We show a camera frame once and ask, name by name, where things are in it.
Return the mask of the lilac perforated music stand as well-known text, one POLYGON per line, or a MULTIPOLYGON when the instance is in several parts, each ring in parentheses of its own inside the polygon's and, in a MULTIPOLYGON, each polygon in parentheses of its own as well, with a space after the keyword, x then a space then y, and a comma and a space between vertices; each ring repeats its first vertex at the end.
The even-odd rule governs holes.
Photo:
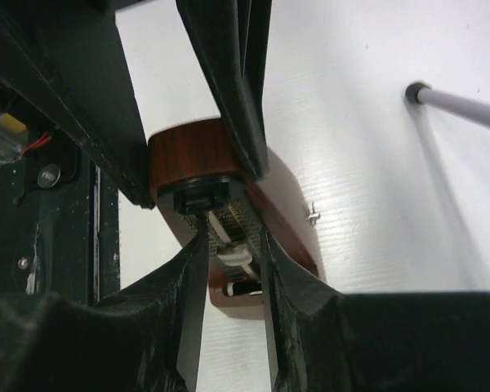
POLYGON ((490 128, 490 104, 435 90, 423 82, 408 85, 404 95, 410 104, 432 106, 490 128))

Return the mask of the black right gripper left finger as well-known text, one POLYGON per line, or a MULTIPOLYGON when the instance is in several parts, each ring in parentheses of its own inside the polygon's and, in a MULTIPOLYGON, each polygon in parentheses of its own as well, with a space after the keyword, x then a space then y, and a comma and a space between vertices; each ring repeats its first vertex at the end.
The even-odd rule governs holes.
POLYGON ((193 391, 208 236, 92 307, 54 293, 0 295, 0 391, 193 391))

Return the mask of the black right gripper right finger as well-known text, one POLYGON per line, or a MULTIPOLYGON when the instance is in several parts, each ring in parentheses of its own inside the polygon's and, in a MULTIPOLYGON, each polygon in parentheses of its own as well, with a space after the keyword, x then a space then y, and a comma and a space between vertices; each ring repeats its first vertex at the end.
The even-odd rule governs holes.
POLYGON ((274 391, 490 391, 490 292, 344 294, 261 234, 274 391))

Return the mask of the brown wooden metronome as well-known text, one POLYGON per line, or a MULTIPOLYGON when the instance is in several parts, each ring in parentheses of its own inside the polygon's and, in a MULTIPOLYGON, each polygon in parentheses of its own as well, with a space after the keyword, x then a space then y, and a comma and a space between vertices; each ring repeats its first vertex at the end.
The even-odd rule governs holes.
POLYGON ((149 138, 149 188, 181 245, 206 222, 208 292, 228 316, 255 319, 263 304, 261 231, 317 278, 323 262, 301 187, 268 152, 270 171, 254 181, 245 171, 221 118, 183 123, 149 138))

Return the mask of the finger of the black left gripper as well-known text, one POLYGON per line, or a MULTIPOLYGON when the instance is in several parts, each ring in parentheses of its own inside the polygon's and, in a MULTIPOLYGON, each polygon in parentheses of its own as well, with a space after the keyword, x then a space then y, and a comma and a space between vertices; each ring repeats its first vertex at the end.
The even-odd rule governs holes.
POLYGON ((271 1, 178 1, 195 55, 253 180, 269 172, 263 91, 271 1))
POLYGON ((147 141, 116 25, 129 1, 0 1, 0 82, 152 208, 147 141))

